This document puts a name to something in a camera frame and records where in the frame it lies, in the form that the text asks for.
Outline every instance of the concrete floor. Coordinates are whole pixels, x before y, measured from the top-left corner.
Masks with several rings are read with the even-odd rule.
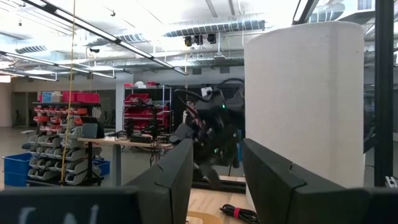
[[[0,128],[0,157],[10,156],[14,154],[25,153],[21,146],[27,142],[27,136],[21,134],[26,128]],[[103,146],[101,156],[106,160],[112,160],[112,148]],[[147,152],[131,152],[125,150],[122,153],[122,184],[129,182],[139,174],[149,168],[150,154]],[[374,151],[370,150],[366,154],[366,164],[373,165]],[[4,168],[4,161],[0,160],[0,169]],[[216,167],[219,175],[227,175],[229,167]],[[238,169],[232,168],[232,176],[243,176],[242,166]],[[394,175],[398,176],[398,142],[394,143]],[[373,168],[365,167],[364,185],[373,186]],[[111,186],[109,175],[105,178],[102,186]],[[4,188],[4,176],[0,175],[0,189]]]

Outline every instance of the white cylindrical column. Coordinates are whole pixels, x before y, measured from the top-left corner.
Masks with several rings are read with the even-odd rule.
[[[11,83],[0,83],[0,127],[12,126]]]
[[[363,185],[361,26],[275,30],[244,49],[246,137],[344,187]]]

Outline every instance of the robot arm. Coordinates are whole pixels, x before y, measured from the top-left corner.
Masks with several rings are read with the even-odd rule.
[[[201,128],[195,131],[181,124],[170,141],[177,144],[185,138],[194,140],[193,161],[214,187],[220,180],[212,165],[239,167],[236,143],[239,141],[237,130],[244,129],[244,90],[241,88],[233,98],[225,99],[219,89],[220,85],[232,80],[244,82],[236,78],[225,80],[204,98],[191,91],[175,90],[175,94],[186,93],[198,100],[196,111],[187,108],[198,119]]]

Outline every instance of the ceiling light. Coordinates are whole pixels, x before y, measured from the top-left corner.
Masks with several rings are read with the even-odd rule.
[[[58,80],[56,80],[56,79],[51,79],[51,78],[44,78],[44,77],[38,77],[38,76],[33,76],[33,75],[29,75],[28,76],[29,78],[34,78],[34,79],[39,79],[39,80],[46,80],[46,81],[54,81],[54,82],[57,82]]]
[[[90,67],[91,71],[110,71],[110,70],[122,70],[121,68],[114,68],[111,66],[105,66],[105,65],[100,65],[100,66],[94,66]]]
[[[70,22],[73,22],[73,16],[70,15],[69,13],[63,12],[63,11],[61,11],[59,9],[57,9],[55,11],[55,13],[57,15],[61,16],[61,17],[64,17],[64,18],[68,19]],[[105,38],[105,39],[107,39],[109,41],[113,42],[113,41],[116,40],[116,38],[114,36],[112,36],[111,34],[109,34],[107,32],[104,32],[104,31],[102,31],[102,30],[100,30],[100,29],[98,29],[98,28],[96,28],[96,27],[94,27],[94,26],[92,26],[92,25],[80,20],[79,18],[76,18],[76,17],[75,17],[75,24],[80,26],[81,28],[86,29],[86,30],[88,30],[88,31],[100,36],[100,37],[103,37],[103,38]]]
[[[181,70],[181,69],[179,69],[179,68],[176,68],[176,67],[174,67],[173,70],[176,71],[176,72],[178,72],[178,73],[181,73],[181,74],[183,74],[183,75],[186,74],[183,70]]]
[[[28,74],[32,74],[32,75],[50,75],[50,74],[54,74],[55,72],[52,71],[47,71],[47,70],[38,70],[38,69],[33,69],[33,70],[28,70],[28,71],[24,71]]]
[[[25,57],[25,56],[22,56],[22,55],[19,55],[19,54],[6,53],[6,55],[10,56],[10,57],[23,59],[23,60],[28,60],[28,61],[31,61],[31,62],[38,62],[38,63],[43,63],[43,64],[46,64],[46,65],[55,65],[53,62],[49,62],[47,60],[41,60],[41,59],[36,59],[36,58],[31,58],[31,57]]]
[[[157,58],[154,58],[154,62],[157,62],[157,63],[159,63],[159,64],[161,64],[161,65],[163,65],[163,66],[169,67],[169,68],[173,68],[173,65],[171,65],[171,64],[169,64],[169,63],[166,63],[166,62],[164,62],[164,61],[162,61],[162,60],[159,60],[159,59],[157,59]]]
[[[71,69],[70,66],[66,66],[66,65],[58,65],[58,67],[60,67],[60,68],[66,68],[66,69]],[[72,70],[73,70],[73,71],[76,71],[76,72],[89,73],[89,71],[83,70],[83,69],[80,69],[80,68],[73,68],[73,67],[72,67]]]
[[[0,71],[0,75],[12,75],[12,76],[17,76],[17,77],[25,77],[25,75],[9,73],[9,72],[3,72],[3,71]]]
[[[105,75],[105,74],[98,73],[98,72],[93,72],[93,75],[98,75],[98,76],[106,77],[106,78],[116,78],[116,77],[113,77],[111,75]]]
[[[127,49],[133,51],[133,52],[136,53],[136,54],[139,54],[139,55],[145,57],[145,58],[148,58],[148,59],[154,58],[154,56],[152,56],[152,55],[148,54],[147,52],[142,51],[142,50],[138,49],[137,47],[135,47],[135,46],[133,46],[133,45],[131,45],[131,44],[128,44],[128,43],[126,43],[126,42],[123,42],[123,41],[122,41],[122,42],[120,42],[120,45],[121,45],[122,47],[125,47],[125,48],[127,48]]]
[[[308,3],[308,0],[300,0],[300,2],[298,3],[296,13],[293,18],[294,21],[296,21],[296,22],[300,21],[300,18],[304,13],[304,9],[305,9],[305,6],[307,5],[307,3]]]
[[[31,0],[22,0],[22,1],[24,1],[24,2],[26,2],[28,4],[32,3]],[[45,12],[47,12],[47,13],[49,13],[49,14],[51,14],[51,15],[53,15],[53,16],[57,16],[60,19],[63,19],[64,21],[67,21],[69,23],[73,23],[73,20],[74,20],[75,24],[78,27],[81,27],[81,28],[87,30],[88,32],[92,32],[92,33],[94,33],[94,34],[96,34],[96,35],[98,35],[98,36],[100,36],[100,37],[102,37],[102,38],[104,38],[104,39],[106,39],[106,40],[108,40],[110,42],[113,42],[113,43],[115,43],[115,44],[117,44],[117,45],[119,45],[121,47],[124,47],[124,48],[126,48],[126,49],[128,49],[128,50],[130,50],[130,51],[132,51],[132,52],[134,52],[136,54],[138,54],[138,55],[141,55],[141,56],[143,56],[145,58],[148,58],[149,60],[154,60],[155,59],[155,57],[152,56],[151,54],[148,54],[148,53],[146,53],[146,52],[134,47],[131,44],[123,42],[121,39],[116,38],[115,36],[113,36],[113,35],[105,32],[105,31],[103,31],[103,30],[101,30],[101,29],[99,29],[99,28],[97,28],[97,27],[95,27],[95,26],[93,26],[93,25],[81,20],[80,18],[74,17],[69,12],[64,11],[63,9],[60,9],[59,7],[54,6],[53,4],[50,4],[50,3],[47,3],[47,2],[45,2],[45,3],[46,3],[45,6],[42,6],[40,4],[34,4],[34,6],[39,8],[39,9],[41,9],[41,10],[43,10],[43,11],[45,11]],[[160,59],[157,59],[157,60],[154,60],[154,61],[159,63],[162,66],[167,67],[167,68],[172,68],[173,70],[177,71],[178,73],[181,73],[183,75],[188,75],[187,73],[183,72],[181,69],[175,68],[174,66],[169,65],[167,62],[161,61]]]
[[[31,3],[34,3],[38,6],[45,6],[47,3],[43,2],[42,0],[29,0]]]

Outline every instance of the ceiling duct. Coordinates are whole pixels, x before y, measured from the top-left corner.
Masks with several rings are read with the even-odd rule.
[[[207,21],[188,21],[170,24],[171,30],[165,37],[183,37],[188,35],[216,34],[219,32],[236,32],[243,30],[264,30],[266,26],[263,14],[248,14],[212,18]]]
[[[207,20],[197,20],[197,21],[187,21],[178,22],[174,24],[169,24],[168,31],[166,31],[163,37],[182,37],[186,35],[200,35],[200,34],[215,34],[217,32],[234,32],[242,30],[264,30],[270,28],[271,26],[266,26],[265,16],[262,13],[247,14],[241,16],[229,16],[229,17],[218,17]],[[145,39],[144,35],[141,33],[135,34],[118,34],[114,35],[125,42],[129,43],[139,43],[148,41]],[[51,47],[46,45],[28,45],[24,44],[23,47],[18,47],[19,41],[17,41],[17,47],[15,51],[19,54],[24,53],[34,53],[42,52]],[[91,41],[85,46],[93,47],[106,45],[109,42],[103,38],[97,38]]]
[[[337,20],[345,11],[342,3],[327,4],[314,9],[308,22],[328,22]]]

